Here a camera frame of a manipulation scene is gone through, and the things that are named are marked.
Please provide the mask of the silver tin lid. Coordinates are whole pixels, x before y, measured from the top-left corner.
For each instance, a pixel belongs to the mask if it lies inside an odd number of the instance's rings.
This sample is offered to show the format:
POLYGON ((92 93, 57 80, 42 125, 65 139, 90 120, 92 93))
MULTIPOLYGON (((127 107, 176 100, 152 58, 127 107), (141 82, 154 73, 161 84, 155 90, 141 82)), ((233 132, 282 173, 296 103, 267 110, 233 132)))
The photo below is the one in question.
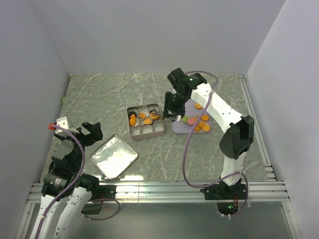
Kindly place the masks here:
POLYGON ((108 180, 120 176, 137 157, 138 153, 117 134, 112 135, 90 155, 91 161, 108 180))

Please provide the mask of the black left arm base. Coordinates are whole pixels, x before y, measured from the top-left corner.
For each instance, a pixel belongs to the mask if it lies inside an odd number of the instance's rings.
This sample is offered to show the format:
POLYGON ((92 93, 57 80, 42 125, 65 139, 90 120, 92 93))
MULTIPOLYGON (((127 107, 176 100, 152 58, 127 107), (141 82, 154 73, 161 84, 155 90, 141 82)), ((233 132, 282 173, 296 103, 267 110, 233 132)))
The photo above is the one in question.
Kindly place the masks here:
POLYGON ((98 215, 101 210, 103 203, 102 201, 93 202, 97 199, 115 199, 116 186, 115 185, 102 185, 99 186, 98 190, 94 192, 91 199, 84 206, 81 213, 85 215, 98 215))

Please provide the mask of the orange round biscuit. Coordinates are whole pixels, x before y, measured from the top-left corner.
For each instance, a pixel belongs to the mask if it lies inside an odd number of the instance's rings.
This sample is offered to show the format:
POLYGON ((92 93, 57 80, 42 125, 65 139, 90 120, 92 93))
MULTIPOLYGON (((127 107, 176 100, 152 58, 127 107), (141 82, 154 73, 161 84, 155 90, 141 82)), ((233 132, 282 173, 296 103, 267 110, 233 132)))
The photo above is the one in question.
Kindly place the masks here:
POLYGON ((157 115, 155 112, 151 112, 151 113, 150 113, 150 117, 151 117, 151 119, 153 119, 153 120, 158 120, 158 119, 159 119, 159 115, 157 115))

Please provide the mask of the pink round cookie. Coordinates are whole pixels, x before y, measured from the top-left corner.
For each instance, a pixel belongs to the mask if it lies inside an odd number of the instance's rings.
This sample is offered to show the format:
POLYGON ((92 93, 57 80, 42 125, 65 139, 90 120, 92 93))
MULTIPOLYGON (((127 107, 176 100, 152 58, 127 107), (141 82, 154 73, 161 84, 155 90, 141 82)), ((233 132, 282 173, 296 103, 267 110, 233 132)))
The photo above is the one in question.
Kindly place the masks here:
POLYGON ((187 119, 187 124, 188 125, 194 125, 196 122, 196 118, 188 118, 187 119))

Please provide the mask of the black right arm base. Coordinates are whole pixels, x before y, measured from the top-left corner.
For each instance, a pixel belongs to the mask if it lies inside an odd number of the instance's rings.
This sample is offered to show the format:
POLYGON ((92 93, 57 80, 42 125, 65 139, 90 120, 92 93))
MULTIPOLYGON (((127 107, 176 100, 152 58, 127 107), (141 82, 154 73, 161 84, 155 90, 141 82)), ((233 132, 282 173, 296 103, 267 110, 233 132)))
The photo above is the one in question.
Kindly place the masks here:
POLYGON ((247 186, 242 184, 241 180, 232 186, 228 186, 224 182, 221 182, 219 184, 200 189, 200 192, 204 194, 204 199, 208 201, 229 201, 226 203, 216 203, 219 213, 228 217, 232 217, 239 212, 239 200, 244 200, 244 203, 246 203, 248 199, 247 186))

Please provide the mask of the black round cookie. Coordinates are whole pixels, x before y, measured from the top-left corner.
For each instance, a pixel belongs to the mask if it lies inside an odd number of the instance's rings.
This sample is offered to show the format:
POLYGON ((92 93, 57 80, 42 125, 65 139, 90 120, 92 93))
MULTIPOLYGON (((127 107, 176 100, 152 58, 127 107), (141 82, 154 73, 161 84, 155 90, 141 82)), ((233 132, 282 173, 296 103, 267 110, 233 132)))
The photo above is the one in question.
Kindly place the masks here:
POLYGON ((137 113, 136 112, 129 112, 128 113, 128 117, 129 118, 136 118, 137 117, 137 113))
POLYGON ((155 109, 150 110, 150 115, 157 115, 158 112, 155 109))

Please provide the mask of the green round cookie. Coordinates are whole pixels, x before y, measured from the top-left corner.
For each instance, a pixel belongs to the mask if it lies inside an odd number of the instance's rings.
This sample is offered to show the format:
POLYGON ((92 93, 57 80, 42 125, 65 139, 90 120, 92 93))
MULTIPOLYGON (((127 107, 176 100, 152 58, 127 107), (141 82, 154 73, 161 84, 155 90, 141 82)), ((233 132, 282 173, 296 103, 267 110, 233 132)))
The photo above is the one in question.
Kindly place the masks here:
POLYGON ((184 116, 184 117, 181 119, 181 121, 182 121, 183 123, 187 123, 187 120, 188 120, 188 116, 184 116))

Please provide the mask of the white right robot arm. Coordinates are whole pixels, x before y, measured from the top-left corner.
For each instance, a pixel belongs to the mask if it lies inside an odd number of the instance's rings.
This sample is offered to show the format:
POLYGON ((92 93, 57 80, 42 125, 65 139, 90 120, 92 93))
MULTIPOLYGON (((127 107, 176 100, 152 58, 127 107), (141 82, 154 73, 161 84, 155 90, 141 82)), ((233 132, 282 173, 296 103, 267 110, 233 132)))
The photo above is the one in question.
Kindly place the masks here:
POLYGON ((242 165, 246 152, 254 141, 254 119, 243 116, 228 105, 202 76, 203 71, 185 73, 180 68, 171 71, 167 79, 174 92, 166 92, 162 117, 179 121, 185 116, 185 104, 193 100, 200 104, 220 126, 224 135, 219 147, 224 154, 224 165, 219 182, 220 195, 225 199, 237 193, 236 183, 242 177, 242 165))

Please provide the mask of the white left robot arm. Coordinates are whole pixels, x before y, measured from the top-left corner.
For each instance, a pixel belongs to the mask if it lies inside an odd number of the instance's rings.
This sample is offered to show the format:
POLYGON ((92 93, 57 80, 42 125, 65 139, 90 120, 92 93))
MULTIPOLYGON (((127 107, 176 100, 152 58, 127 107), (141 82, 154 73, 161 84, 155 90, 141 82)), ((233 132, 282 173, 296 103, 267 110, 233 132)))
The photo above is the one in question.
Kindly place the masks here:
POLYGON ((66 236, 68 224, 82 211, 89 200, 99 197, 99 179, 83 174, 85 148, 102 140, 99 122, 82 123, 88 130, 70 126, 67 118, 49 125, 60 141, 56 145, 49 172, 44 177, 40 210, 31 233, 32 239, 53 239, 66 236))

